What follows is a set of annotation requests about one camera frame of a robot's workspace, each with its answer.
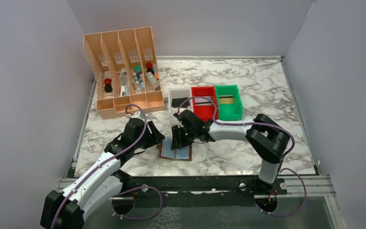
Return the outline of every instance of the green box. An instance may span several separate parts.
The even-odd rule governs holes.
[[[244,107],[237,85],[215,86],[218,102],[218,119],[223,121],[237,121],[242,119]]]

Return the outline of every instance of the gray wall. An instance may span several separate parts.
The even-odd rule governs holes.
[[[318,0],[285,67],[347,227],[366,228],[366,1]]]
[[[0,0],[0,229],[39,228],[92,84],[65,0]]]
[[[285,55],[315,0],[67,0],[85,33],[152,26],[157,55]]]

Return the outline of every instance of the wooden organizer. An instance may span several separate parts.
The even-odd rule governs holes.
[[[146,73],[145,65],[156,64],[155,46],[151,27],[131,30],[111,31],[87,34],[83,46],[97,82],[97,112],[103,119],[125,115],[128,104],[136,104],[145,112],[164,110],[162,91],[155,91],[141,74],[145,92],[136,94],[133,90],[133,68],[141,66]],[[127,71],[129,95],[120,96],[120,82],[117,73],[124,68]],[[112,79],[112,93],[104,91],[105,72],[109,71]]]

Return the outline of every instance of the red ball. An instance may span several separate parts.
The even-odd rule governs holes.
[[[111,84],[112,80],[111,79],[104,79],[104,84]]]

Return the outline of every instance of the marble tabletop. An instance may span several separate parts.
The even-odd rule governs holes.
[[[238,85],[244,107],[243,117],[258,113],[271,117],[295,137],[295,148],[284,159],[283,167],[300,174],[314,174],[311,154],[297,117],[279,60],[159,60],[161,90],[165,110],[147,114],[158,130],[172,136],[167,110],[168,88]],[[103,152],[104,147],[124,130],[126,117],[103,120],[96,112],[96,95],[79,151],[75,176],[80,177]],[[193,144],[192,161],[171,161],[158,157],[151,147],[134,156],[122,170],[133,176],[204,176],[258,174],[261,158],[248,142],[223,140]]]

